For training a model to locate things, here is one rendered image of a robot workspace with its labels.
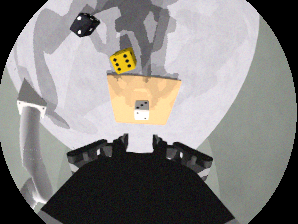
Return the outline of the black die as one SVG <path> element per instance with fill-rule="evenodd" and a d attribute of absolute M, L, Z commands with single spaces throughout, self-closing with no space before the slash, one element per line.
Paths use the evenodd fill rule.
<path fill-rule="evenodd" d="M 85 37 L 91 35 L 95 28 L 100 24 L 100 21 L 88 13 L 79 13 L 70 30 L 78 37 Z"/>

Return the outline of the white die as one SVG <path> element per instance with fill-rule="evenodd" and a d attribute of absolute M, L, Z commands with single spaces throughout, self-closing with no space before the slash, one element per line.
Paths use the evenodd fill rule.
<path fill-rule="evenodd" d="M 134 119 L 135 120 L 149 119 L 149 101 L 135 101 Z"/>

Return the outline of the yellow die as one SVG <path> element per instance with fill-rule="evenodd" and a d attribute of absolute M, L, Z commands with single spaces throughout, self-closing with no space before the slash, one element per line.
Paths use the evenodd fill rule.
<path fill-rule="evenodd" d="M 135 69 L 137 63 L 131 47 L 114 53 L 110 60 L 117 74 Z"/>

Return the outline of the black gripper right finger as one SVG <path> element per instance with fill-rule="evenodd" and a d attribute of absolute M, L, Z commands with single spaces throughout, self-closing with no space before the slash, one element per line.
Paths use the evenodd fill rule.
<path fill-rule="evenodd" d="M 154 134 L 152 147 L 153 152 L 150 156 L 164 159 L 166 159 L 166 157 L 171 158 L 171 160 L 189 167 L 195 171 L 203 181 L 206 181 L 213 162 L 212 157 L 180 142 L 173 142 L 173 145 L 168 145 L 161 137 Z M 182 158 L 180 157 L 180 153 L 183 155 Z"/>

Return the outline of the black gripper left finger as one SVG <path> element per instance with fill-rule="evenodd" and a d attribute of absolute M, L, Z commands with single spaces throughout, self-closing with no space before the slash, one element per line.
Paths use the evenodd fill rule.
<path fill-rule="evenodd" d="M 72 150 L 67 153 L 71 172 L 74 174 L 80 167 L 93 160 L 108 156 L 128 155 L 126 152 L 127 147 L 128 134 L 124 133 L 123 136 L 119 136 L 118 139 L 114 139 L 112 143 L 108 143 L 106 139 L 101 139 Z M 97 155 L 98 149 L 100 150 L 99 155 Z"/>

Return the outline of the tan flat mat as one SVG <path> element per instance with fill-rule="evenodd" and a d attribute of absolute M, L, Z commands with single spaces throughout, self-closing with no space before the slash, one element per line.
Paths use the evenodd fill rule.
<path fill-rule="evenodd" d="M 107 75 L 116 122 L 165 125 L 181 80 L 141 76 Z M 134 119 L 135 101 L 149 101 L 149 119 Z"/>

